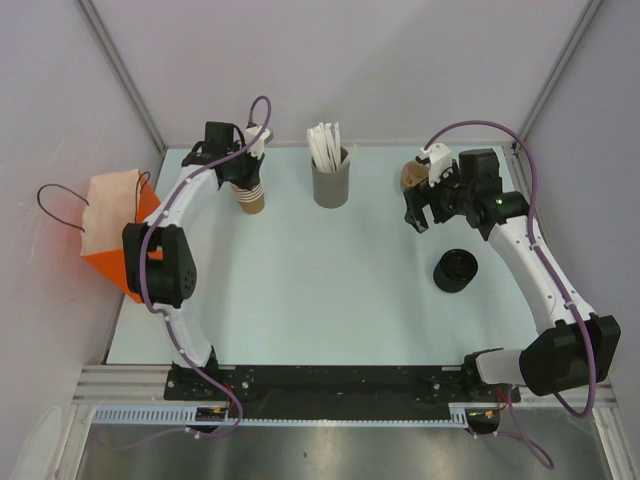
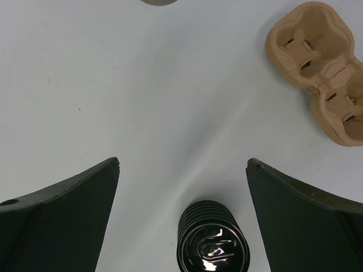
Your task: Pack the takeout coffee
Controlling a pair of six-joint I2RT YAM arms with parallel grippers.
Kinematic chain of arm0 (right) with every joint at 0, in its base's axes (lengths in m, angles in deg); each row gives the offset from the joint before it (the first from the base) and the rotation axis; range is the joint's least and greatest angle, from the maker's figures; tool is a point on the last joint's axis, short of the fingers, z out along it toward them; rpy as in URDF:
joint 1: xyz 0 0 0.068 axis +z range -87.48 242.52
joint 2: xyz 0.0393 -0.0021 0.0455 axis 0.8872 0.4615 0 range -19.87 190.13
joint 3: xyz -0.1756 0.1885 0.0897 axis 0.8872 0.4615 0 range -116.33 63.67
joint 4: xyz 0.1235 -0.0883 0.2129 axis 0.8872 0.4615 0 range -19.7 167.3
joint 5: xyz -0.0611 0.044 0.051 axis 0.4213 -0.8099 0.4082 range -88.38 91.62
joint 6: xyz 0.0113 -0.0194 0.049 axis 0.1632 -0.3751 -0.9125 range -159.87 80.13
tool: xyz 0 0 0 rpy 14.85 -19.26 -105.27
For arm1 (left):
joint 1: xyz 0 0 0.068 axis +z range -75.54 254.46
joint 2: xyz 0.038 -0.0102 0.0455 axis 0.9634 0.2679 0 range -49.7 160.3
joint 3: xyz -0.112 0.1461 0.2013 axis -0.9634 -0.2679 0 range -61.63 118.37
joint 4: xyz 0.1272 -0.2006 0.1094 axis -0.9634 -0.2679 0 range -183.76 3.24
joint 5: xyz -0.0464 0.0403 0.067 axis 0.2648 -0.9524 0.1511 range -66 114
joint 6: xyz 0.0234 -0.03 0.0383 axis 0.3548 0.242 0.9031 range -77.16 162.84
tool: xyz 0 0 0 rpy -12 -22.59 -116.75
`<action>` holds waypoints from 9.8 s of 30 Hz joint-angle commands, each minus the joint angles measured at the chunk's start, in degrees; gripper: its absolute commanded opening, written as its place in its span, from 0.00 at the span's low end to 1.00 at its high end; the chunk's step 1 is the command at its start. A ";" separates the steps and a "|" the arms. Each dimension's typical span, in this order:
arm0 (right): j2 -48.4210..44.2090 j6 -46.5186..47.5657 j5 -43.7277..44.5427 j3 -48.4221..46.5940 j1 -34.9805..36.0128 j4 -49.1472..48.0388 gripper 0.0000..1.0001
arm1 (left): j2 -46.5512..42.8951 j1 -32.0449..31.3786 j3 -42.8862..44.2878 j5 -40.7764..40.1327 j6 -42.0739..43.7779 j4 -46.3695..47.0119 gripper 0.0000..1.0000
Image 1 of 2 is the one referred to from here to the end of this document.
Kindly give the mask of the orange paper bag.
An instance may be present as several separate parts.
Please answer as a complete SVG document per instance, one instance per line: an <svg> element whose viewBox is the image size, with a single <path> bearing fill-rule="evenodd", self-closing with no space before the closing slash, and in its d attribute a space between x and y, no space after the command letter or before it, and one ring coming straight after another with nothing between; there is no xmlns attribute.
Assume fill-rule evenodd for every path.
<svg viewBox="0 0 640 480"><path fill-rule="evenodd" d="M81 235L81 256L126 296L140 304L141 296L127 283L122 234L130 224L139 224L160 206L151 174L138 169L93 176L84 203L81 222L67 222L49 210L44 213L57 222L77 229Z"/></svg>

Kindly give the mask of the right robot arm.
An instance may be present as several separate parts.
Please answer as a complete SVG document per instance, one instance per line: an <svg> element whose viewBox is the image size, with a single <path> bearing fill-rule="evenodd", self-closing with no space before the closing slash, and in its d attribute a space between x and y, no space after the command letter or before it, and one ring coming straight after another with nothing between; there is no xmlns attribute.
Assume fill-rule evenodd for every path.
<svg viewBox="0 0 640 480"><path fill-rule="evenodd" d="M621 329L599 316L578 294L544 242L529 204L503 189L497 154L491 149L459 155L442 143L420 151L425 179L404 192L405 220L417 232L428 228L424 210L442 224L464 217L500 255L531 310L537 338L523 350L495 349L469 355L475 367L461 376L463 393L484 401L498 384L524 385L538 395L604 381Z"/></svg>

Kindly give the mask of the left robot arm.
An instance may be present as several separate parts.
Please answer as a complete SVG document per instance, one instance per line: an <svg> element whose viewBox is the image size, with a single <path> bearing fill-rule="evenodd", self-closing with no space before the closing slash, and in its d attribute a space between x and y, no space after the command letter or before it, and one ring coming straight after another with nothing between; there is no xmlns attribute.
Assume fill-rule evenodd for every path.
<svg viewBox="0 0 640 480"><path fill-rule="evenodd" d="M197 142L181 162L179 177L167 198L122 233L126 281L149 311L167 324L177 362L194 364L186 387L197 398L214 397L221 376L207 363L214 348L205 338L198 314L186 307L196 292L197 267L187 240L187 225L200 204L228 184L242 209L256 214L264 208L260 168L272 132L249 122L245 129L225 122L208 122L205 139Z"/></svg>

